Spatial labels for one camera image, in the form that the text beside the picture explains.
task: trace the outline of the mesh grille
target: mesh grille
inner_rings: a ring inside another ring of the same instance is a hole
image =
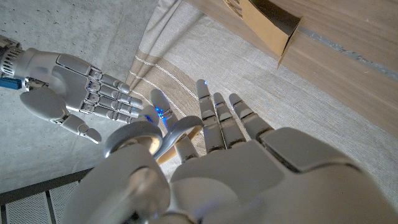
[[[57,224],[62,223],[63,211],[77,185],[78,182],[76,181],[50,190],[50,198]]]
[[[23,50],[17,49],[15,47],[9,49],[4,54],[4,56],[0,62],[0,69],[8,75],[14,75],[15,68],[16,68],[16,61],[18,60],[19,56],[23,52],[24,52]]]
[[[8,224],[51,223],[44,192],[6,204],[6,214]]]

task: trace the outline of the metal grate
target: metal grate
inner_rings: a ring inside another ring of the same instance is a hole
[[[7,224],[51,224],[45,192],[6,204]]]
[[[78,182],[76,181],[50,190],[51,203],[54,210],[55,222],[57,224],[62,223],[63,210],[77,185]]]

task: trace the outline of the beige fabric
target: beige fabric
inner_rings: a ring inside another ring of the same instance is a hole
[[[139,49],[127,79],[133,96],[149,100],[155,85],[177,116],[199,115],[194,83],[205,79],[212,93],[237,93],[274,128],[297,128],[351,156],[398,209],[397,138],[287,68],[276,70],[275,60],[191,5],[160,0]],[[170,177],[177,166],[174,158],[161,167]]]

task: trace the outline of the robotic hand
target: robotic hand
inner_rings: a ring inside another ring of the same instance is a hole
[[[60,124],[95,143],[101,135],[68,109],[131,123],[142,101],[128,95],[130,86],[77,57],[36,49],[0,35],[0,85],[25,88],[21,101],[34,115]]]
[[[273,129],[232,94],[247,141],[221,94],[213,104],[206,82],[196,87],[201,119],[178,120],[151,92],[154,107],[109,137],[107,158],[75,189],[63,223],[396,223],[349,157],[296,129]],[[207,155],[199,157],[191,139],[202,127]],[[155,160],[172,156],[172,146],[182,164],[167,182]]]

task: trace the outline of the metal joint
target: metal joint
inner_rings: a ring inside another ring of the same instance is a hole
[[[26,77],[25,78],[25,87],[26,87],[26,91],[30,91],[30,90],[34,90],[37,88],[41,88],[43,86],[49,87],[48,83],[45,83],[43,81],[37,80],[35,78],[31,78],[31,77]]]

